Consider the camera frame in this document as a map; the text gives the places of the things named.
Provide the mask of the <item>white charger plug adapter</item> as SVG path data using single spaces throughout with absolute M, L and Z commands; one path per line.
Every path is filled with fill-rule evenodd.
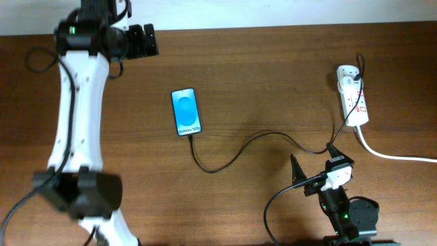
M 341 77 L 337 82 L 337 87 L 341 94 L 357 93 L 361 89 L 361 80 L 355 81 L 353 77 Z

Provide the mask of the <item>blue Galaxy smartphone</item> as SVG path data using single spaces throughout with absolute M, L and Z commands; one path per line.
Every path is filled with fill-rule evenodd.
M 193 88 L 171 93 L 175 125 L 179 136 L 197 134 L 202 131 L 197 99 Z

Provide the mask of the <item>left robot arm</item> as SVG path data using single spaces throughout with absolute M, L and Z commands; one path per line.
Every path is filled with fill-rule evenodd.
M 158 55 L 151 24 L 130 25 L 129 0 L 82 1 L 55 29 L 61 95 L 55 145 L 36 191 L 99 245 L 139 245 L 121 211 L 122 180 L 103 170 L 102 99 L 112 62 Z

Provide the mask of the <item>white power strip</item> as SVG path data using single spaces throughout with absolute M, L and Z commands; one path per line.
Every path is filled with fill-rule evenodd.
M 361 80 L 361 89 L 353 94 L 341 94 L 341 104 L 343 107 L 343 114 L 346 120 L 346 126 L 361 126 L 368 123 L 369 116 L 367 112 L 367 105 L 365 102 L 363 91 L 363 80 L 357 67 L 351 65 L 342 65 L 337 69 L 337 79 L 341 77 L 353 77 L 355 81 Z

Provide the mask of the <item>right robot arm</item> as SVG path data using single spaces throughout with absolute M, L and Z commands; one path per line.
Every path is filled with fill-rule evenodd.
M 379 204 L 367 197 L 348 197 L 343 188 L 352 179 L 354 161 L 334 145 L 327 145 L 330 159 L 325 170 L 308 178 L 297 158 L 290 156 L 292 184 L 303 187 L 304 195 L 318 195 L 323 213 L 329 218 L 334 236 L 325 236 L 324 245 L 371 245 L 370 238 L 377 234 Z

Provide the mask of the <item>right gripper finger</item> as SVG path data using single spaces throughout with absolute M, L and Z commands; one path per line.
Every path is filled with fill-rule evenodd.
M 331 162 L 335 162 L 335 161 L 346 161 L 347 163 L 352 162 L 352 159 L 349 156 L 338 150 L 332 143 L 327 143 L 326 147 L 330 154 Z
M 300 183 L 306 180 L 305 173 L 303 172 L 297 158 L 293 154 L 290 155 L 290 161 L 292 165 L 292 182 Z

